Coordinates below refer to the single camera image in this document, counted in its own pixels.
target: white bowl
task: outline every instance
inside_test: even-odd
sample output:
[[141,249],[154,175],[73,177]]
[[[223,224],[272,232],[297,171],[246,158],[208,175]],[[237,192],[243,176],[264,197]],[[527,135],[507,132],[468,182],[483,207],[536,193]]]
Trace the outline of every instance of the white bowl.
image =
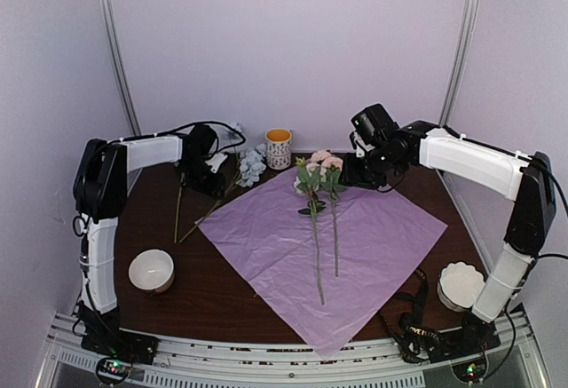
[[438,279],[438,296],[442,304],[462,313],[473,306],[485,286],[483,274],[463,262],[449,264]]
[[137,288],[145,292],[162,293],[174,281],[174,261],[163,250],[146,250],[130,263],[128,276]]

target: metal frame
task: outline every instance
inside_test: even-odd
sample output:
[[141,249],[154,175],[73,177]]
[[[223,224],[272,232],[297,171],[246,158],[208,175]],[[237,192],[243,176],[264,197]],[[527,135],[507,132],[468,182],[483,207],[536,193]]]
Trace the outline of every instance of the metal frame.
[[[529,321],[522,312],[514,313],[512,317],[517,328],[517,346],[531,387],[549,388]],[[71,331],[74,322],[75,317],[56,315],[45,343],[43,365],[35,388],[51,388],[59,363],[86,371],[94,369],[99,356],[81,349],[81,338]],[[507,350],[512,337],[507,319],[502,317],[496,324],[503,344],[491,350],[491,354]],[[79,324],[75,331],[82,334],[83,325]],[[333,360],[322,361],[305,344],[229,344],[157,337],[160,343],[154,364],[135,365],[129,382],[156,388],[420,388],[425,386],[423,372],[451,364],[449,361],[421,365],[405,363],[400,359],[398,347],[389,338],[351,342]]]
[[106,27],[106,37],[108,39],[108,46],[110,48],[111,57],[113,60],[114,77],[121,96],[122,106],[126,114],[126,119],[133,135],[140,135],[140,124],[138,117],[132,104],[132,97],[130,95],[130,88],[126,79],[126,72],[124,71],[124,63],[122,61],[121,50],[118,45],[118,36],[116,34],[116,27],[114,23],[113,7],[111,0],[99,0],[100,8],[103,12],[103,19]]
[[479,0],[465,0],[465,4],[463,6],[463,18],[461,20],[460,37],[455,51],[454,66],[452,67],[452,74],[450,74],[450,82],[447,85],[444,106],[442,107],[442,114],[439,119],[440,126],[444,126],[448,123],[450,116],[452,115],[452,110],[454,109],[465,68],[469,43],[471,42],[471,36],[473,35],[478,6]]

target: white ruffled bowl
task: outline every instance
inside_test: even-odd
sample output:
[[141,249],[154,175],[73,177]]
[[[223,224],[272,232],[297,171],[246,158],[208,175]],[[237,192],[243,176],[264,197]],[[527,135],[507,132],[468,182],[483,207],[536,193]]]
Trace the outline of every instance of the white ruffled bowl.
[[449,264],[438,279],[438,297],[452,311],[463,313],[473,306],[485,286],[483,274],[464,262]]

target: patterned mug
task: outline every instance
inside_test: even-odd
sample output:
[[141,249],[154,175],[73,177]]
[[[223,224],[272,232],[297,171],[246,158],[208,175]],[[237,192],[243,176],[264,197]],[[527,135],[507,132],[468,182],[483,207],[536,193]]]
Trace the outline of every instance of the patterned mug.
[[274,170],[284,170],[292,164],[292,132],[286,129],[266,132],[266,164]]

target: metal grate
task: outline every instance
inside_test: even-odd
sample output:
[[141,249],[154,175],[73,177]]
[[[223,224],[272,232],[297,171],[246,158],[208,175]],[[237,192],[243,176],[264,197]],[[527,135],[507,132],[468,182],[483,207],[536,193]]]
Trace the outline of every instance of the metal grate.
[[97,364],[95,360],[88,355],[69,350],[61,351],[59,361],[61,361],[62,363],[70,364],[71,366],[75,366],[76,368],[82,368],[89,371],[94,371],[95,365]]
[[[246,384],[246,383],[227,383],[227,382],[202,382],[195,378],[175,376],[172,374],[164,375],[156,371],[147,371],[144,378],[144,386],[152,388],[267,388],[278,387],[283,384]],[[361,382],[358,384],[302,384],[294,383],[295,388],[319,387],[319,388],[424,388],[424,377],[422,372],[404,376],[387,376],[375,378],[372,381]]]

